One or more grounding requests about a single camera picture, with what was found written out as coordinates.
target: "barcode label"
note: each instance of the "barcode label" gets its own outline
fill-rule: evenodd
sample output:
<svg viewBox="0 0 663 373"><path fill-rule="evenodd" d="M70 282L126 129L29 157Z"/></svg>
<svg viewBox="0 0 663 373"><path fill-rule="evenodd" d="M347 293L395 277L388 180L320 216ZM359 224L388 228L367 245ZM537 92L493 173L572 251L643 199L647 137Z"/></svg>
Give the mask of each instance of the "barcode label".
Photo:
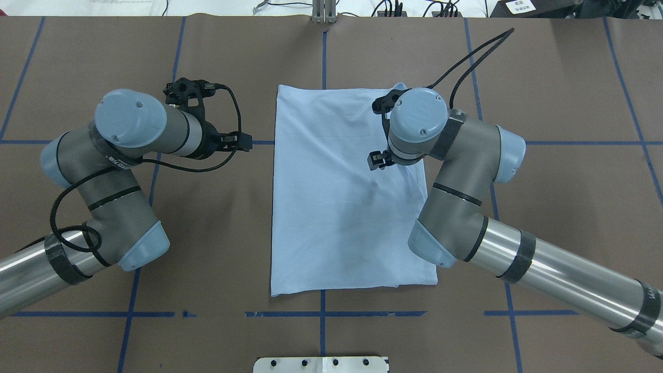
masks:
<svg viewBox="0 0 663 373"><path fill-rule="evenodd" d="M532 4L530 0L511 1L510 3L507 3L507 7L509 8L509 11L511 11L511 14L527 13L536 10L534 4Z"/></svg>

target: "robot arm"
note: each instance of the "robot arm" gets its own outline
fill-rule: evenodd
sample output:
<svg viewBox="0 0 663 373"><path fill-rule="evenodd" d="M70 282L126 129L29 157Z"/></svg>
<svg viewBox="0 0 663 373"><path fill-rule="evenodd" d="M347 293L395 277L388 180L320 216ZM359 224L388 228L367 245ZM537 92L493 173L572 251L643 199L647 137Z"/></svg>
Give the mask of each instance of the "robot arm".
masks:
<svg viewBox="0 0 663 373"><path fill-rule="evenodd" d="M392 91L373 111L383 117L388 148L369 155L371 169L425 155L444 161L408 240L412 252L441 267L474 263L555 297L663 359L659 290L481 214L491 183L509 182L520 167L520 136L448 110L428 88Z"/></svg>
<svg viewBox="0 0 663 373"><path fill-rule="evenodd" d="M0 318L115 263L132 271L166 252L168 237L130 168L153 151L205 159L215 151L250 150L250 135L218 133L205 120L202 100L217 89L227 87L185 78L168 84L166 103L178 108L148 94L114 90L89 126L44 148L42 168L56 184L70 188L89 178L77 189L92 215L84 223L91 230L65 228L61 238L49 234L0 261ZM189 107L189 99L198 105Z"/></svg>

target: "fabric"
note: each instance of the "fabric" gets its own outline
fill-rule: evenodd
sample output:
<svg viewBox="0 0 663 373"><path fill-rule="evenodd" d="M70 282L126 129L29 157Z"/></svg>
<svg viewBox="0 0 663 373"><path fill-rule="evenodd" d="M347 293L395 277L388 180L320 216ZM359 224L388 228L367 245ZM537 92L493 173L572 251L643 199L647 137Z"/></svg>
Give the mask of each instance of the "fabric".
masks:
<svg viewBox="0 0 663 373"><path fill-rule="evenodd" d="M436 266L407 245L427 197L423 162L367 162L387 148L371 103L389 91L278 87L272 296L437 284Z"/></svg>

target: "light blue cap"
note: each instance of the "light blue cap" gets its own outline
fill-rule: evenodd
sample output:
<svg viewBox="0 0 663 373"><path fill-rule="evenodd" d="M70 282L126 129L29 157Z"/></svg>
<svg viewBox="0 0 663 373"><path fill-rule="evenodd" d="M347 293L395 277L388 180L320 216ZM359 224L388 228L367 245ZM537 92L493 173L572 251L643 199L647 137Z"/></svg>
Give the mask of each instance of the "light blue cap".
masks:
<svg viewBox="0 0 663 373"><path fill-rule="evenodd" d="M114 90L97 105L94 122L108 142L121 147L144 147L166 128L166 110L154 97L132 90Z"/></svg>
<svg viewBox="0 0 663 373"><path fill-rule="evenodd" d="M443 268L451 268L456 258L449 253L439 241L419 222L414 223L412 233L408 239L410 251L419 258Z"/></svg>
<svg viewBox="0 0 663 373"><path fill-rule="evenodd" d="M170 241L166 236L161 221L154 223L152 228L143 234L131 249L120 259L119 265L125 271L133 271L143 267L152 260L162 256L168 251Z"/></svg>
<svg viewBox="0 0 663 373"><path fill-rule="evenodd" d="M505 184L511 181L518 172L520 164L525 158L527 145L525 145L525 140L515 133L511 133L500 126L497 126L497 128L499 129L501 150L495 182Z"/></svg>
<svg viewBox="0 0 663 373"><path fill-rule="evenodd" d="M69 188L72 186L67 179L62 175L60 166L58 165L58 146L60 140L67 133L63 133L57 139L51 141L46 147L42 150L41 155L39 156L39 163L41 164L42 170L51 180L53 180L58 186L62 188Z"/></svg>
<svg viewBox="0 0 663 373"><path fill-rule="evenodd" d="M428 88L413 88L398 98L389 124L392 135L397 138L407 143L423 143L437 136L447 119L447 103L439 93Z"/></svg>

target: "silver cylinder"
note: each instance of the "silver cylinder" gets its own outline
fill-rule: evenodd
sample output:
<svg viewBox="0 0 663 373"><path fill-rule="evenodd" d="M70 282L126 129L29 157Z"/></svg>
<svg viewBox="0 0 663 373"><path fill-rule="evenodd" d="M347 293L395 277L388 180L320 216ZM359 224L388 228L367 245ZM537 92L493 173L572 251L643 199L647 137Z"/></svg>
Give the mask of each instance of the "silver cylinder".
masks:
<svg viewBox="0 0 663 373"><path fill-rule="evenodd" d="M471 263L497 276L504 274L518 252L520 231L489 220ZM530 267L517 282L568 303L614 329L631 324L642 307L644 292L635 279L536 239ZM663 315L638 343L645 351L663 354Z"/></svg>
<svg viewBox="0 0 663 373"><path fill-rule="evenodd" d="M80 231L66 232L65 239L87 247ZM91 254L80 253L69 258L73 264L84 261ZM44 242L32 245L0 261L0 319L40 301L65 287L46 257Z"/></svg>

